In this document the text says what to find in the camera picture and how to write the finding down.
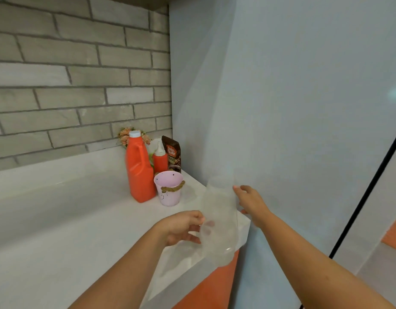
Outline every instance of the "pink bucket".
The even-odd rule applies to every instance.
[[[154,177],[154,183],[161,204],[175,206],[180,202],[181,188],[185,184],[182,174],[176,171],[163,171]]]

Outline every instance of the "rope handle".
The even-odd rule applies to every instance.
[[[185,181],[182,181],[178,186],[176,187],[161,187],[161,191],[163,193],[165,192],[176,192],[179,191],[185,184]]]

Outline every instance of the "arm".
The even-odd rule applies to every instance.
[[[234,192],[241,206],[252,216],[254,224],[261,228],[305,308],[395,308],[270,212],[252,187],[234,186]]]
[[[138,309],[162,250],[181,240],[200,244],[188,231],[199,231],[203,222],[200,211],[184,211],[157,222],[70,309]]]

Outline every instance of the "gray brick wall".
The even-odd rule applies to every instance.
[[[0,0],[0,170],[172,136],[168,8]]]

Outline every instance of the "person's left hand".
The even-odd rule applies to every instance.
[[[188,231],[200,231],[200,225],[205,221],[200,211],[182,211],[164,218],[156,223],[156,226],[164,232],[166,246],[172,246],[179,241],[190,241],[201,244],[198,237]]]

